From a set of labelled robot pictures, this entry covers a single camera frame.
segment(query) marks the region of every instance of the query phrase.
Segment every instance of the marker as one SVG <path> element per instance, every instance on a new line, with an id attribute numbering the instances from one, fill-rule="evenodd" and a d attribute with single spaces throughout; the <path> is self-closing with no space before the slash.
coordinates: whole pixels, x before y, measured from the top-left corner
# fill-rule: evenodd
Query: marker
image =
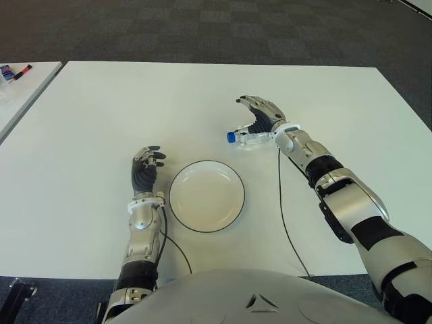
<path id="1" fill-rule="evenodd" d="M 24 74 L 26 74 L 31 68 L 33 68 L 30 64 L 28 64 L 20 73 L 17 73 L 13 79 L 16 81 L 21 78 Z"/>

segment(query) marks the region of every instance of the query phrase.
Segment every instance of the black cable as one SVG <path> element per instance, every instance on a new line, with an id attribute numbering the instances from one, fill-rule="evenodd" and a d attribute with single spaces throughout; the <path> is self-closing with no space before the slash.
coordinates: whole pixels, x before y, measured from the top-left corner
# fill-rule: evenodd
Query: black cable
<path id="1" fill-rule="evenodd" d="M 279 149 L 279 152 L 277 154 L 277 176 L 279 179 L 279 207 L 281 209 L 281 216 L 282 216 L 282 223 L 283 223 L 283 228 L 285 229 L 285 233 L 286 236 L 288 237 L 288 240 L 290 241 L 291 247 L 294 250 L 294 253 L 296 253 L 296 256 L 298 258 L 298 260 L 300 261 L 300 263 L 303 266 L 303 269 L 306 271 L 306 274 L 308 276 L 308 279 L 310 281 L 312 281 L 311 275 L 309 274 L 308 269 L 306 268 L 306 266 L 304 265 L 302 259 L 300 258 L 300 255 L 298 255 L 296 248 L 294 248 L 294 245 L 292 244 L 291 241 L 291 237 L 288 233 L 288 230 L 286 229 L 286 224 L 285 224 L 285 219 L 284 219 L 284 211 L 282 210 L 282 187 L 281 187 L 281 149 Z"/>
<path id="2" fill-rule="evenodd" d="M 165 233 L 167 233 L 168 232 L 167 213 L 165 212 L 164 206 L 162 206 L 161 208 L 162 208 L 162 212 L 163 212 L 163 219 L 165 221 Z M 166 241 L 167 241 L 167 236 L 163 236 L 162 246 L 161 246 L 159 254 L 157 255 L 157 258 L 155 260 L 156 269 L 157 269 L 157 266 L 159 265 L 159 261 L 161 260 L 162 252 L 163 252 L 163 249 L 165 248 Z"/>
<path id="3" fill-rule="evenodd" d="M 185 260 L 186 263 L 188 264 L 189 272 L 190 272 L 190 274 L 192 274 L 192 268 L 190 267 L 190 263 L 189 263 L 188 257 L 186 256 L 186 254 L 184 254 L 182 248 L 180 248 L 179 245 L 178 245 L 177 243 L 175 243 L 174 240 L 173 240 L 172 238 L 170 238 L 168 235 L 166 235 L 165 233 L 163 233 L 163 232 L 162 232 L 162 229 L 161 229 L 161 234 L 162 234 L 163 236 L 165 236 L 168 240 L 170 240 L 170 241 L 172 242 L 172 244 L 174 244 L 175 247 L 178 248 L 178 250 L 180 251 L 180 253 L 182 253 L 182 255 L 183 255 L 183 257 L 184 257 L 184 260 Z"/>

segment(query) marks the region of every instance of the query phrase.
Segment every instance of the white table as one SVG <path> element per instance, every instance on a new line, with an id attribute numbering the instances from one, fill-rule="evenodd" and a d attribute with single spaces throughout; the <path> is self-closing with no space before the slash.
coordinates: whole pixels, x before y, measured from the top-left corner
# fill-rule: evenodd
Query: white table
<path id="1" fill-rule="evenodd" d="M 0 63 L 0 66 L 6 64 L 15 74 L 28 64 L 33 68 L 11 84 L 0 75 L 0 143 L 61 67 L 61 62 Z"/>
<path id="2" fill-rule="evenodd" d="M 225 133 L 253 121 L 234 102 L 277 104 L 386 203 L 391 222 L 432 247 L 432 134 L 375 68 L 69 62 L 0 146 L 0 275 L 116 278 L 129 238 L 130 167 L 142 146 L 167 154 L 156 190 L 187 164 L 213 159 L 242 178 L 246 202 L 222 232 L 169 233 L 195 271 L 261 268 L 304 275 L 284 233 L 274 146 L 235 148 Z M 283 207 L 315 275 L 364 273 L 330 230 L 287 160 Z M 167 243 L 160 277 L 187 273 Z"/>

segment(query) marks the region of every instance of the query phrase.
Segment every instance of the plastic bottle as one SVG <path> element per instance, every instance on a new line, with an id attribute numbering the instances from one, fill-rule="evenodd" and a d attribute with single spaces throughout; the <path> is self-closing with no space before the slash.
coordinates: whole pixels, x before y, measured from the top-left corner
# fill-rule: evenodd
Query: plastic bottle
<path id="1" fill-rule="evenodd" d="M 269 142 L 273 138 L 273 133 L 240 133 L 240 132 L 228 132 L 227 140 L 230 144 L 244 145 L 256 145 L 261 143 Z"/>

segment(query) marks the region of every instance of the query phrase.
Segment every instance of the gray carpet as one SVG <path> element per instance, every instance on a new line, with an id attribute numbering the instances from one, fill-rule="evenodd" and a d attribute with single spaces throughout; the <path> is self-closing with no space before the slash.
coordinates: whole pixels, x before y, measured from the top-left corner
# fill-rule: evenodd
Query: gray carpet
<path id="1" fill-rule="evenodd" d="M 7 1 L 0 61 L 373 66 L 432 127 L 432 22 L 375 0 Z M 0 277 L 0 305 L 10 278 Z M 314 281 L 380 308 L 367 276 Z M 16 323 L 92 323 L 113 281 L 38 279 Z"/>

